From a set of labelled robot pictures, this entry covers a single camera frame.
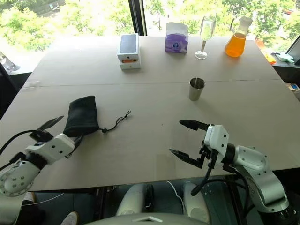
tissue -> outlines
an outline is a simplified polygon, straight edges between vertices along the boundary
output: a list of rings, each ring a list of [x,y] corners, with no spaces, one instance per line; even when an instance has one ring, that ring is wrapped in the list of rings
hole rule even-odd
[[[165,34],[165,51],[170,53],[187,53],[188,27],[178,22],[168,22]]]

sneaker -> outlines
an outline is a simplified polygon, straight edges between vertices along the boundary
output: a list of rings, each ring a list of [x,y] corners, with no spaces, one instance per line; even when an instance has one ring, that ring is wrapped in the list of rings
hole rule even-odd
[[[32,203],[36,202],[36,196],[34,195],[33,192],[26,192],[25,197],[23,201],[31,201]]]
[[[70,212],[67,217],[61,222],[60,225],[78,225],[79,215],[78,212]]]

window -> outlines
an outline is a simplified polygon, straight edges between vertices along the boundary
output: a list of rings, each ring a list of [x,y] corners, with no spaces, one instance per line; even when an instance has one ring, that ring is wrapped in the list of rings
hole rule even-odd
[[[0,61],[11,74],[32,72],[60,38],[133,32],[126,0],[0,0]]]
[[[300,34],[300,0],[144,0],[149,36],[164,36],[167,22],[199,34],[204,15],[216,16],[214,36],[231,36],[243,15],[253,18],[248,39],[269,53],[286,52]]]

white cable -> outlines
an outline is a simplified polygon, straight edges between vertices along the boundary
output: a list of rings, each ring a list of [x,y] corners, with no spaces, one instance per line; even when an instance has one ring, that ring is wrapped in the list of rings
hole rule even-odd
[[[185,205],[184,205],[184,203],[183,203],[182,198],[177,194],[177,191],[175,190],[173,184],[172,184],[170,181],[168,181],[168,180],[166,180],[166,182],[168,182],[168,183],[172,186],[172,188],[173,188],[173,190],[174,190],[174,192],[175,192],[176,197],[178,197],[178,198],[180,199],[180,201],[181,201],[182,208],[183,208],[183,213],[186,214],[186,207],[185,207]]]
[[[64,194],[64,193],[62,193],[62,194],[60,194],[60,195],[58,195],[58,196],[55,196],[55,197],[53,197],[53,198],[50,198],[50,199],[48,199],[48,200],[42,201],[42,202],[37,202],[37,203],[33,203],[33,204],[26,204],[26,205],[37,205],[37,204],[40,204],[40,203],[45,203],[45,202],[51,201],[51,200],[53,200],[53,199],[55,199],[55,198],[58,198],[58,197],[62,196],[63,194]]]

metal cup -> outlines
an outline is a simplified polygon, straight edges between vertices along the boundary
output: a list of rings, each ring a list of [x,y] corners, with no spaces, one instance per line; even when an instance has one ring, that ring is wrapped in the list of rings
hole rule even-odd
[[[203,79],[195,77],[189,82],[188,98],[192,101],[197,101],[201,95],[201,92],[205,86]]]

